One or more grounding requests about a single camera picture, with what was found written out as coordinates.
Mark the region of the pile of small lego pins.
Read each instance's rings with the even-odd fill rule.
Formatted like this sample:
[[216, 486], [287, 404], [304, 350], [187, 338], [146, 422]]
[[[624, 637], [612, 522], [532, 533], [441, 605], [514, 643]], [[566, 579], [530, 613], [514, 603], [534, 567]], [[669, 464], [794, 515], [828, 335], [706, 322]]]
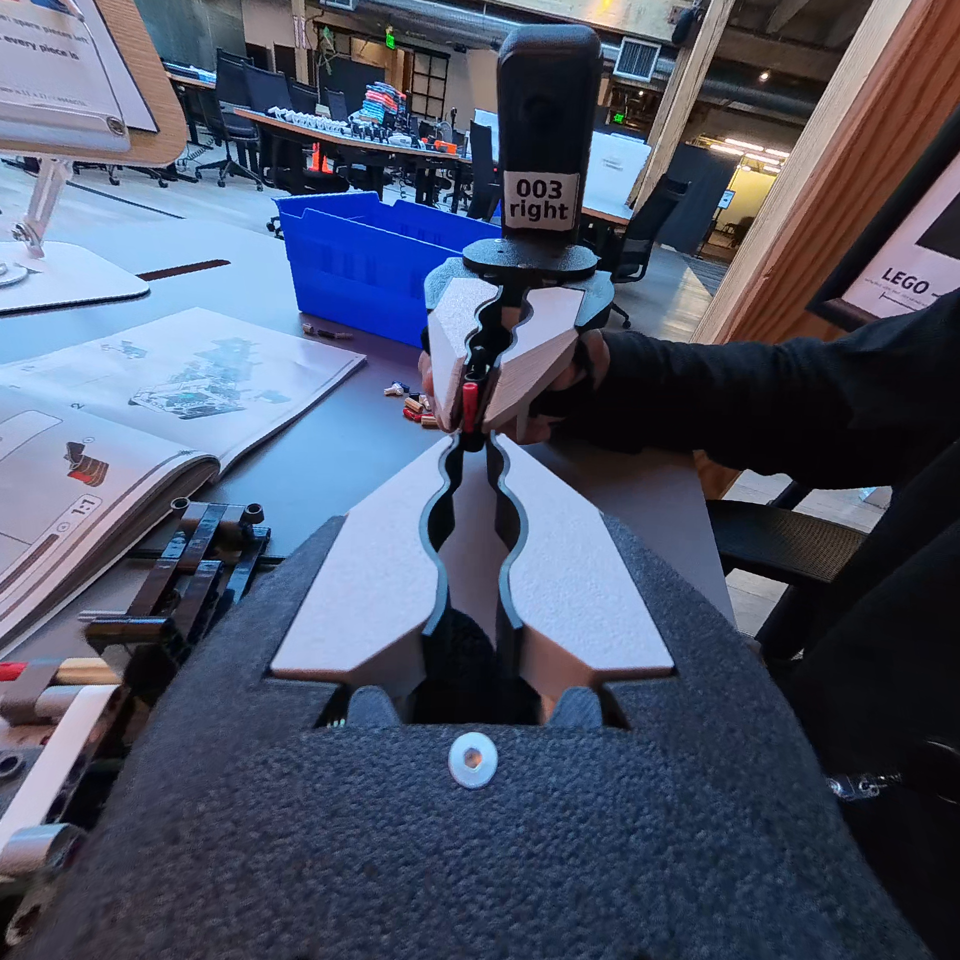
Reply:
[[402, 416], [406, 421], [422, 429], [439, 430], [434, 398], [423, 391], [414, 390], [402, 381], [394, 380], [383, 390], [383, 396], [402, 402]]

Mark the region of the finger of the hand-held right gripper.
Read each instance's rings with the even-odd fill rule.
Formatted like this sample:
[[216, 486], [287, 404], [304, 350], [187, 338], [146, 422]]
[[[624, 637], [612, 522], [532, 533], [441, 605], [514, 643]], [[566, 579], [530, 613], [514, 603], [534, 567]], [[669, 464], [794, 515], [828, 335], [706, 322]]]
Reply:
[[569, 366], [584, 296], [580, 289], [559, 286], [531, 289], [524, 295], [529, 313], [513, 328], [510, 346], [498, 358], [484, 410], [485, 433], [525, 419], [532, 402]]
[[478, 330], [477, 312], [491, 301], [491, 283], [479, 278], [453, 278], [429, 314], [433, 409], [444, 432], [457, 429], [467, 341]]

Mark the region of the person's right hand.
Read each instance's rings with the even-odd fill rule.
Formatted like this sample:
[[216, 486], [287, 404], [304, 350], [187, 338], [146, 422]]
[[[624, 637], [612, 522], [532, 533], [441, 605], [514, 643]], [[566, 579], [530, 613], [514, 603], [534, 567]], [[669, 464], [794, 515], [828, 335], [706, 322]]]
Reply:
[[554, 429], [584, 413], [606, 378], [610, 352], [599, 330], [578, 339], [570, 362], [531, 401], [526, 413], [518, 412], [497, 431], [521, 446], [548, 442]]

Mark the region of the person's right forearm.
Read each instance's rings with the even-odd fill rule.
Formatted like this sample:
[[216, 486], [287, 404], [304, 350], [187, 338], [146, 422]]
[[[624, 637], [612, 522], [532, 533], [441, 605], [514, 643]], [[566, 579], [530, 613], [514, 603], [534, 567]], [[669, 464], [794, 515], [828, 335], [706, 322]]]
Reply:
[[927, 470], [958, 484], [958, 292], [832, 342], [598, 337], [605, 372], [593, 361], [535, 408], [599, 447], [702, 450], [819, 489], [905, 489]]

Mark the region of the background workbench with equipment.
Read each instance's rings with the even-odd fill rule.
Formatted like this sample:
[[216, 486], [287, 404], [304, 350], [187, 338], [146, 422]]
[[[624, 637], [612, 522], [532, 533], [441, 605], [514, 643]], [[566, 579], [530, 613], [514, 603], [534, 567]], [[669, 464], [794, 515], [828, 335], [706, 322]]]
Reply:
[[281, 142], [290, 143], [301, 153], [318, 147], [319, 156], [330, 159], [334, 173], [345, 172], [356, 165], [366, 168], [371, 189], [378, 196], [382, 195], [386, 169], [413, 169], [415, 201], [433, 208], [440, 195], [442, 174], [449, 172], [452, 176], [450, 212], [465, 214], [468, 211], [470, 203], [464, 197], [464, 187], [473, 179], [473, 162], [454, 144], [437, 140], [424, 142], [383, 127], [369, 127], [370, 136], [364, 136], [364, 128], [359, 125], [284, 107], [273, 106], [266, 113], [232, 103], [226, 103], [223, 108], [249, 121], [263, 138], [271, 139], [273, 167], [280, 164]]

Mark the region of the wall vent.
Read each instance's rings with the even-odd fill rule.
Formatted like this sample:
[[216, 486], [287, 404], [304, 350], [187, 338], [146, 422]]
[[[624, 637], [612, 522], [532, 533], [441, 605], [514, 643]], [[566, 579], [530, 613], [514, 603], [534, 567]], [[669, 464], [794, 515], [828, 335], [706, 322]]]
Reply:
[[623, 37], [614, 61], [613, 76], [650, 83], [656, 72], [662, 45], [648, 40]]

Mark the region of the white board panel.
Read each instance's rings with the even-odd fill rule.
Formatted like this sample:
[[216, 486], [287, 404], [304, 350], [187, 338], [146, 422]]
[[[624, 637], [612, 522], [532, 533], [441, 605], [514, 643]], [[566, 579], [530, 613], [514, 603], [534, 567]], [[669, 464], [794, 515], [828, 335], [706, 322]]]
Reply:
[[619, 133], [592, 133], [582, 198], [585, 218], [626, 226], [633, 217], [627, 203], [652, 149], [642, 139]]

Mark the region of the open lego instruction booklet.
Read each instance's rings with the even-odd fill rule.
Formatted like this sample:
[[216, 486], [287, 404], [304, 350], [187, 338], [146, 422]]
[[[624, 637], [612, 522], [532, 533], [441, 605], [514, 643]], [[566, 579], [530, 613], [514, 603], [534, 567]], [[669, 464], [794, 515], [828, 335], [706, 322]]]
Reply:
[[191, 308], [2, 365], [2, 653], [365, 363]]

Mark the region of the black framed sign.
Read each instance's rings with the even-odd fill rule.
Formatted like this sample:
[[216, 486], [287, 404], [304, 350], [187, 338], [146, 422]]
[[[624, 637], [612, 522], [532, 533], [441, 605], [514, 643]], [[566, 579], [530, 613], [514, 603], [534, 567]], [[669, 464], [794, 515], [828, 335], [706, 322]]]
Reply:
[[806, 305], [852, 332], [937, 303], [959, 287], [959, 109]]

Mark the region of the black background office chair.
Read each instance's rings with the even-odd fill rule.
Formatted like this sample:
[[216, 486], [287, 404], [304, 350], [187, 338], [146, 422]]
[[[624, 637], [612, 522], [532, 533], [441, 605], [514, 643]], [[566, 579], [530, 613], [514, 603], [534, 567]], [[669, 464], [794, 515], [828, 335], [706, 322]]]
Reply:
[[653, 247], [667, 219], [686, 197], [689, 181], [664, 174], [622, 234], [609, 234], [599, 247], [599, 268], [614, 285], [643, 280]]

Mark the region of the black red lego connector assembly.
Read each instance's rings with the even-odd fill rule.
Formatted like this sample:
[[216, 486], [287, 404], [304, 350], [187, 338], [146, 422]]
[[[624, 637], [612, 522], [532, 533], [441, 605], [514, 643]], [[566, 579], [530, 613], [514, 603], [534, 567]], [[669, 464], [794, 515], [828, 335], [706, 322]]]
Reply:
[[464, 375], [460, 393], [460, 444], [464, 452], [479, 452], [486, 444], [483, 424], [489, 379], [488, 365], [471, 366]]

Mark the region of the person's dark clothing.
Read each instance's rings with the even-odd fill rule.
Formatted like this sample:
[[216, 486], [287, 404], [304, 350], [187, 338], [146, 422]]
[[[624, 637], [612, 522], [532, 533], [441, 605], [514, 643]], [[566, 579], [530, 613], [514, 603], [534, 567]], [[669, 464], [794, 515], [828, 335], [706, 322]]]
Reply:
[[894, 494], [774, 672], [834, 777], [894, 778], [846, 826], [937, 958], [958, 958], [958, 441]]

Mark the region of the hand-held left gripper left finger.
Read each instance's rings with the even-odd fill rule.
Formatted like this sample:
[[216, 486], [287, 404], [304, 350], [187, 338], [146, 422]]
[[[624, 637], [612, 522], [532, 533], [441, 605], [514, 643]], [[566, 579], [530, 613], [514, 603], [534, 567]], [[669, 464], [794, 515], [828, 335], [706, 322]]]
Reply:
[[383, 691], [417, 718], [453, 647], [450, 576], [460, 441], [444, 436], [354, 506], [270, 662], [276, 679]]

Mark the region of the metal clip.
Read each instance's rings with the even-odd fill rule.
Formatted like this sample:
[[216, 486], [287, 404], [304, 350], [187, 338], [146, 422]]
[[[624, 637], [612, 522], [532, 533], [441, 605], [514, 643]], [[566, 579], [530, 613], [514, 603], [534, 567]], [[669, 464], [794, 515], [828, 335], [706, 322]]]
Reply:
[[900, 773], [824, 774], [826, 786], [841, 804], [863, 804], [881, 798], [895, 787], [903, 785]]

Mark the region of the blue storage bin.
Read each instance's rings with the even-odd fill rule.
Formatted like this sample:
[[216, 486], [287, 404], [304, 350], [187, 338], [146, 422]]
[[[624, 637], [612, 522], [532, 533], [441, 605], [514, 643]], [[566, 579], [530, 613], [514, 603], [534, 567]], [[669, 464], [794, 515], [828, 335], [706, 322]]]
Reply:
[[275, 200], [300, 312], [412, 347], [427, 324], [425, 280], [499, 224], [375, 192]]

